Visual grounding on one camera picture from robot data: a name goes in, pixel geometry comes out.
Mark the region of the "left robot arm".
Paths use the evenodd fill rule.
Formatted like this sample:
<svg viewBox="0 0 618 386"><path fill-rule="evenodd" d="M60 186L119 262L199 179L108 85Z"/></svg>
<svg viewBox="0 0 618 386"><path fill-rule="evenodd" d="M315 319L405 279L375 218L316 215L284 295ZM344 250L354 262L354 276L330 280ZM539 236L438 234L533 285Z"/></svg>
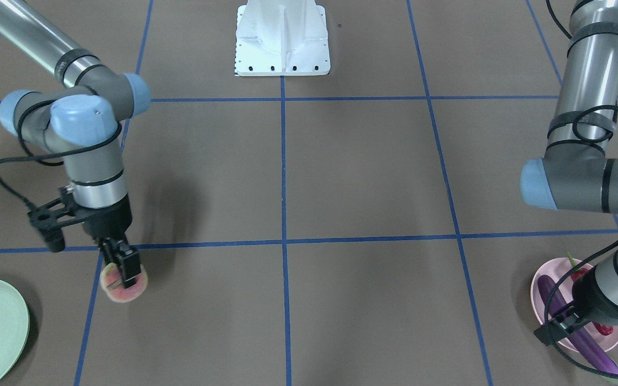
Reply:
<svg viewBox="0 0 618 386"><path fill-rule="evenodd" d="M570 20L567 63L543 157L525 163L528 205L618 213L618 159L606 156L618 116L618 1L579 1ZM618 247L573 288L575 313L618 323Z"/></svg>

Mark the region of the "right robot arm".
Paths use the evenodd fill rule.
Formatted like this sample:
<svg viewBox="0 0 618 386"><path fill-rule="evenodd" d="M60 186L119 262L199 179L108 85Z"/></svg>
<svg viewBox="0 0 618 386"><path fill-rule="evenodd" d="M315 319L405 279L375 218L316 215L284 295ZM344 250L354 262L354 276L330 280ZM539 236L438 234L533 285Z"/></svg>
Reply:
<svg viewBox="0 0 618 386"><path fill-rule="evenodd" d="M117 74L24 1L0 1L0 35L61 83L55 93L18 90L0 103L0 123L14 135L23 157L7 163L62 166L68 183L59 198L38 206L22 201L28 219L47 245L65 248L62 230L81 224L117 278L109 288L144 283L139 252L127 240L132 222L120 136L122 122L147 111L151 93L134 73Z"/></svg>

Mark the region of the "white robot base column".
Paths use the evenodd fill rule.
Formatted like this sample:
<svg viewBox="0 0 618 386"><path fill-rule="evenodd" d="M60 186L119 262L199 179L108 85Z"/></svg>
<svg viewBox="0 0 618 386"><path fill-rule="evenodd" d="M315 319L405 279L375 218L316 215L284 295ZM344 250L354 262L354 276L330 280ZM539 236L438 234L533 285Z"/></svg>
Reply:
<svg viewBox="0 0 618 386"><path fill-rule="evenodd" d="M248 1L236 17L235 76L330 73L326 10L315 1Z"/></svg>

